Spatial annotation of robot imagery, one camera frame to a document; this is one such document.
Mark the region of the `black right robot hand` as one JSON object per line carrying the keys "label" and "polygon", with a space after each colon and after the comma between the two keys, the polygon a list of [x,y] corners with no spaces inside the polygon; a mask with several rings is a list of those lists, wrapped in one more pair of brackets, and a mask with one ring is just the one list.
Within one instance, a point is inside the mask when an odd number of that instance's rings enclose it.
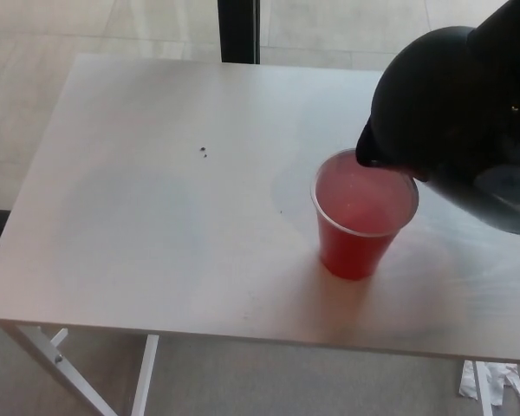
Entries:
{"label": "black right robot hand", "polygon": [[467,44],[478,56],[506,61],[520,56],[520,0],[510,0],[477,26]]}

